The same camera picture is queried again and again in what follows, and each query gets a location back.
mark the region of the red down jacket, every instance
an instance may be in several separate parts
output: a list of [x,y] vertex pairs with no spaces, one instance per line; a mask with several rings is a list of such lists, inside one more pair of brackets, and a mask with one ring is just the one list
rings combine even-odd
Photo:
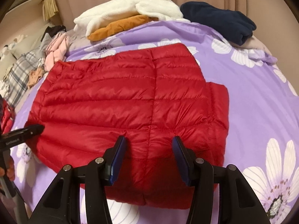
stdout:
[[205,82],[183,44],[58,62],[32,105],[27,125],[36,123],[45,130],[28,144],[56,172],[88,164],[125,135],[128,149],[107,198],[187,209],[193,189],[181,180],[172,138],[222,166],[228,92]]
[[16,114],[1,96],[0,100],[0,126],[2,133],[5,134],[11,131]]

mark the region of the white fleece blanket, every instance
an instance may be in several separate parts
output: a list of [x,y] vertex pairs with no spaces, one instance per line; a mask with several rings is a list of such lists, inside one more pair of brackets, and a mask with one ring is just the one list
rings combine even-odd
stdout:
[[74,19],[74,31],[86,31],[86,37],[109,23],[135,15],[147,15],[160,21],[183,19],[180,8],[171,0],[111,0],[95,6]]

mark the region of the folded clothes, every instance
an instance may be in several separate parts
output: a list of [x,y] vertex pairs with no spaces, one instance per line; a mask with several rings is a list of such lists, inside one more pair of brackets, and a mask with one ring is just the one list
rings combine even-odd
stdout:
[[57,25],[57,26],[54,26],[54,27],[48,26],[46,28],[46,30],[44,31],[44,35],[42,36],[40,41],[42,41],[44,39],[44,36],[45,36],[46,33],[48,33],[50,35],[50,37],[53,38],[60,31],[66,32],[66,27],[63,26],[63,25]]
[[59,61],[65,61],[65,53],[69,47],[69,36],[65,32],[59,32],[54,36],[51,43],[46,48],[46,60],[44,63],[45,71],[50,71],[54,64]]
[[28,89],[27,83],[30,71],[37,69],[39,66],[44,66],[46,59],[45,50],[51,41],[52,38],[46,33],[38,48],[22,54],[16,61],[5,81],[9,85],[9,92],[4,98],[8,105],[14,108],[18,105]]
[[209,26],[228,41],[242,45],[256,30],[255,23],[239,11],[222,10],[205,2],[186,2],[180,7],[184,18]]
[[99,41],[122,31],[127,31],[139,25],[157,20],[157,18],[149,18],[146,15],[136,15],[130,18],[120,19],[118,21],[109,23],[109,25],[105,28],[96,30],[88,36],[88,39],[91,41]]
[[4,74],[4,76],[3,76],[3,80],[4,80],[4,81],[8,78],[8,75],[9,75],[11,69],[13,68],[13,65],[14,65],[14,64],[10,65],[10,66],[6,69],[5,74]]
[[9,91],[9,84],[4,82],[3,80],[0,80],[0,96],[6,97],[7,93]]
[[183,19],[180,8],[171,0],[111,0],[87,10],[75,18],[74,31],[83,30],[88,37],[94,31],[108,26],[111,22],[139,14],[158,18],[159,21],[189,22]]
[[38,67],[36,70],[32,70],[29,73],[29,81],[27,83],[28,88],[32,88],[44,75],[44,69],[42,67]]

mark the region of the purple bedsheet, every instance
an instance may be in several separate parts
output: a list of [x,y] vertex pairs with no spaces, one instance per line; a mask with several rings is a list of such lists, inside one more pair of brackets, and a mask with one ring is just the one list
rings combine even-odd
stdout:
[[[299,193],[299,97],[281,73],[276,59],[261,50],[234,49],[213,29],[200,24],[151,22],[87,47],[73,50],[68,61],[101,58],[120,51],[183,43],[200,65],[206,81],[228,88],[229,134],[225,166],[235,164],[263,204],[271,223],[280,224]],[[42,84],[30,93],[13,129],[22,128]],[[41,164],[22,144],[12,149],[16,185],[34,208],[55,173]],[[81,191],[82,223],[86,223]],[[218,218],[218,192],[214,194],[212,224]],[[132,206],[109,200],[115,224],[183,224],[188,210]]]

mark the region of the pink clothing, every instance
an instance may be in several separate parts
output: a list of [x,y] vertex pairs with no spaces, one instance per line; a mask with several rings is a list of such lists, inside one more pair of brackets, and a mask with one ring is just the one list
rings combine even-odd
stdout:
[[46,61],[44,63],[45,71],[50,71],[54,64],[59,61],[65,61],[65,53],[69,47],[69,36],[66,33],[59,32],[52,39],[46,48]]

